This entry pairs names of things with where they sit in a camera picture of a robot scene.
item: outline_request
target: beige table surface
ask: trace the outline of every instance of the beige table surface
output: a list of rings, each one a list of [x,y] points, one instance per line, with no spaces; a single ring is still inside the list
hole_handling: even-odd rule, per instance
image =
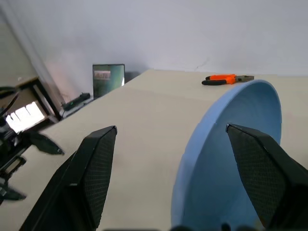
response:
[[[18,230],[55,170],[94,130],[116,125],[114,163],[98,230],[170,228],[172,188],[185,146],[205,112],[234,85],[203,86],[210,73],[149,70],[45,130],[66,152],[30,147],[10,184],[27,194],[0,206],[0,230]],[[282,147],[308,167],[308,78],[256,76],[270,82],[282,104]]]

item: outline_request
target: bright window light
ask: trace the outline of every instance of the bright window light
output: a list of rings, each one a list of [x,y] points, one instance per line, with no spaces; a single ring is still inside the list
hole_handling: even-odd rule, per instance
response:
[[[15,132],[32,127],[45,117],[35,102],[22,107],[6,117],[6,121]]]

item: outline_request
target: computer screen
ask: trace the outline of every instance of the computer screen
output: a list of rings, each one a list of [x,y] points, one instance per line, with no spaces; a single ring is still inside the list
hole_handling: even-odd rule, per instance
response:
[[[93,65],[93,97],[97,99],[124,85],[124,64]]]

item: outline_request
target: pliers jaw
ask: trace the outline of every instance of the pliers jaw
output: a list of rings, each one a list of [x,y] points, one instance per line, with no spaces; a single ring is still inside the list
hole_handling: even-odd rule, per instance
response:
[[[254,80],[254,76],[235,76],[235,82],[248,82],[250,80]]]

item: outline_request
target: blue bowl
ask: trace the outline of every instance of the blue bowl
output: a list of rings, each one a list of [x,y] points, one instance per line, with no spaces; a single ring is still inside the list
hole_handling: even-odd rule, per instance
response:
[[[172,194],[172,226],[206,230],[227,222],[233,230],[240,225],[256,228],[259,223],[237,170],[227,123],[258,129],[280,143],[282,115],[274,87],[263,80],[243,83],[208,109],[180,162]]]

